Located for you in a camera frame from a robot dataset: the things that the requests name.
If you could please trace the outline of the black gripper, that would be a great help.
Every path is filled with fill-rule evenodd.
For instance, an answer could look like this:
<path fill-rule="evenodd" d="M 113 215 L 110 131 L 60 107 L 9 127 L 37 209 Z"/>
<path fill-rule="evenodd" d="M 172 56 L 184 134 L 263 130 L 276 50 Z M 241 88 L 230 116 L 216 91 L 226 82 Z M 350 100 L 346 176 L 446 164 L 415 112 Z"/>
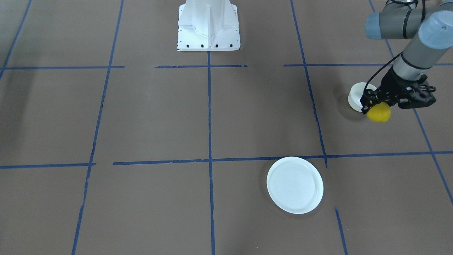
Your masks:
<path fill-rule="evenodd" d="M 404 80 L 418 82 L 420 84 L 423 82 L 423 76 L 421 75 L 418 80 L 406 80 L 398 76 L 391 67 L 376 90 L 364 90 L 360 98 L 362 114 L 367 114 L 374 105 L 379 103 L 396 105 L 398 93 L 401 91 L 400 84 L 403 83 Z"/>

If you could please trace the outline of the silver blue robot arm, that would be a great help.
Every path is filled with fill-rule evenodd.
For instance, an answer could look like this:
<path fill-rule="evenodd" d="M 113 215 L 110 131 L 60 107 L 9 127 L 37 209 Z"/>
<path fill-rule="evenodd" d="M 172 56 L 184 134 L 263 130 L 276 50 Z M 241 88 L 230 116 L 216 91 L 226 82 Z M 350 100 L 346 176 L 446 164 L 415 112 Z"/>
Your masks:
<path fill-rule="evenodd" d="M 377 89 L 364 87 L 361 112 L 367 114 L 380 103 L 401 109 L 433 105 L 436 89 L 429 85 L 427 71 L 452 48 L 452 1 L 426 7 L 423 0 L 387 0 L 382 11 L 368 16 L 365 33 L 369 39 L 409 39 L 409 43 L 389 62 L 391 68 Z"/>

